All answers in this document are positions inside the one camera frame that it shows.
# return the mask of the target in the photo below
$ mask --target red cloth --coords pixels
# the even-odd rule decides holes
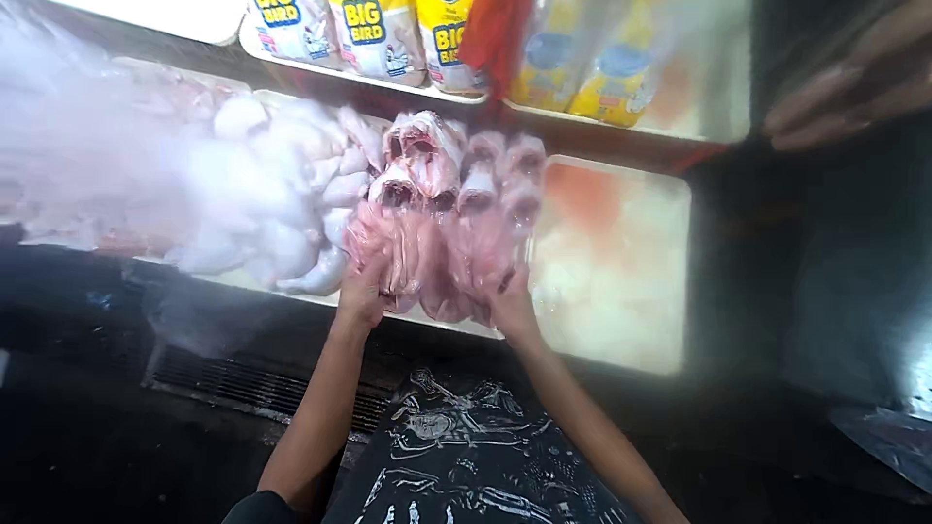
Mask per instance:
[[[512,80],[529,12],[530,0],[473,0],[459,43],[459,60],[475,71],[487,72],[495,100]]]

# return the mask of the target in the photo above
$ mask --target hand in background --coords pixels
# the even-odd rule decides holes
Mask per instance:
[[[492,323],[516,349],[541,339],[528,291],[528,266],[518,268],[504,290],[495,284],[483,289],[492,308]]]
[[[379,254],[372,257],[362,271],[352,264],[347,266],[340,287],[340,302],[336,307],[338,321],[365,329],[372,329],[381,322],[384,302],[378,294],[378,279],[388,263],[389,257]]]
[[[763,130],[778,150],[838,142],[875,122],[932,106],[932,2],[880,18],[840,62],[781,100]]]

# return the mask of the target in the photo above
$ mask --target metal vent grille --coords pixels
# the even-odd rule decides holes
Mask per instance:
[[[301,403],[308,381],[269,373],[234,360],[201,358],[166,348],[158,358],[149,387],[212,404],[233,407],[276,421],[289,422]],[[387,398],[357,392],[352,429],[373,433],[388,406]]]

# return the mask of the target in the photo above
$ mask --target packaged chicken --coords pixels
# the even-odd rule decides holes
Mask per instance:
[[[551,111],[564,111],[579,87],[586,50],[587,9],[582,0],[539,0],[536,2],[509,98]]]
[[[326,0],[252,0],[249,11],[266,51],[324,67],[341,64]]]
[[[484,76],[459,61],[459,41],[473,0],[418,0],[418,27],[431,83],[452,93],[481,93]]]
[[[340,53],[360,75],[419,86],[424,53],[415,0],[330,0]]]
[[[633,126],[657,91],[661,53],[656,40],[662,0],[632,0],[600,46],[568,112],[618,126]]]

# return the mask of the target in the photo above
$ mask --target black shirt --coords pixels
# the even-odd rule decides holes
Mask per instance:
[[[224,522],[294,522],[287,507],[274,493],[255,493]],[[640,521],[535,399],[421,368],[394,395],[323,523]]]

